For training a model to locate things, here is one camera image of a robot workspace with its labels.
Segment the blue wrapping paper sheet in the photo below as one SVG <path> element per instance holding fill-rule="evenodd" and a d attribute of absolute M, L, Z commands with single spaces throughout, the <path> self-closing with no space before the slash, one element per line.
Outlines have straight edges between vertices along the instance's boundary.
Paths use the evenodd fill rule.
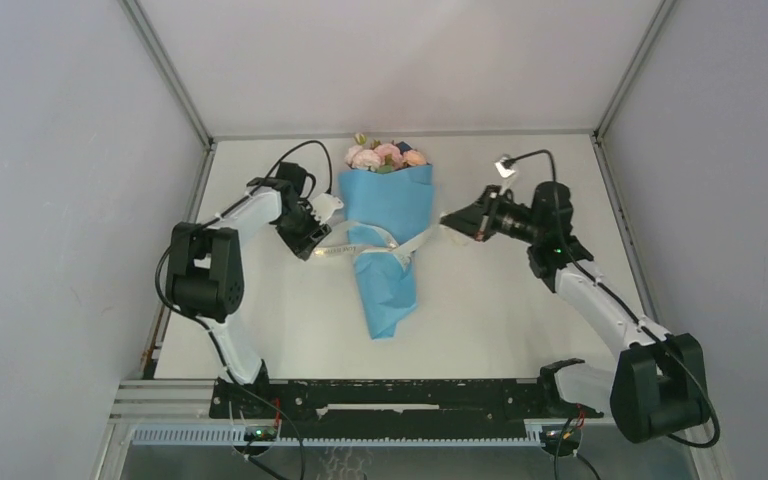
<path fill-rule="evenodd" d="M 416 150 L 392 144 L 402 154 Z M 418 306 L 413 256 L 432 226 L 433 167 L 429 162 L 398 170 L 348 167 L 338 185 L 347 238 L 356 248 L 353 267 L 368 334 L 373 340 L 391 338 Z"/>

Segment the pink fake flower stem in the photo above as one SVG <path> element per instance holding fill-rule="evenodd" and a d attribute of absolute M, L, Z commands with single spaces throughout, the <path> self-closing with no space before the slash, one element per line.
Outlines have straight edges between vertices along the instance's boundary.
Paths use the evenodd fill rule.
<path fill-rule="evenodd" d="M 368 139 L 363 133 L 353 136 L 354 144 L 347 150 L 344 161 L 351 169 L 377 171 L 382 165 L 382 157 L 368 145 Z"/>
<path fill-rule="evenodd" d="M 403 166 L 417 167 L 427 165 L 428 161 L 424 154 L 417 150 L 408 150 L 402 154 Z"/>
<path fill-rule="evenodd" d="M 390 166 L 394 170 L 398 170 L 403 167 L 403 155 L 395 144 L 382 143 L 374 149 L 374 152 L 380 158 L 382 166 Z"/>

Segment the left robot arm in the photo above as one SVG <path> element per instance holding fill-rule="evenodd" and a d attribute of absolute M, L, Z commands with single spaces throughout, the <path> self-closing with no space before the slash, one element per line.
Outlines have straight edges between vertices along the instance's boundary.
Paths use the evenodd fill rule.
<path fill-rule="evenodd" d="M 249 187 L 241 199 L 204 223 L 181 222 L 173 228 L 160 262 L 166 280 L 156 290 L 167 307 L 207 332 L 222 375 L 239 384 L 234 404 L 250 417 L 270 409 L 273 392 L 257 380 L 265 362 L 240 314 L 245 294 L 243 246 L 272 227 L 292 255 L 307 261 L 331 233 L 328 221 L 343 207 L 332 194 L 308 200 L 288 182 L 270 181 L 266 187 Z"/>

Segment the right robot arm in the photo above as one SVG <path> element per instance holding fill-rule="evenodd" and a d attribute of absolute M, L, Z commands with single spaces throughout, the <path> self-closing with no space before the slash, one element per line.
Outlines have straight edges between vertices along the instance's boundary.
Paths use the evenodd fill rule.
<path fill-rule="evenodd" d="M 578 358 L 542 367 L 539 406 L 552 416 L 575 406 L 608 415 L 632 443 L 676 440 L 678 432 L 714 420 L 700 343 L 636 314 L 612 290 L 573 234 L 573 213 L 568 187 L 547 181 L 530 204 L 490 185 L 476 201 L 441 218 L 443 226 L 478 242 L 502 234 L 527 243 L 534 276 L 572 306 L 613 355 L 610 369 Z"/>

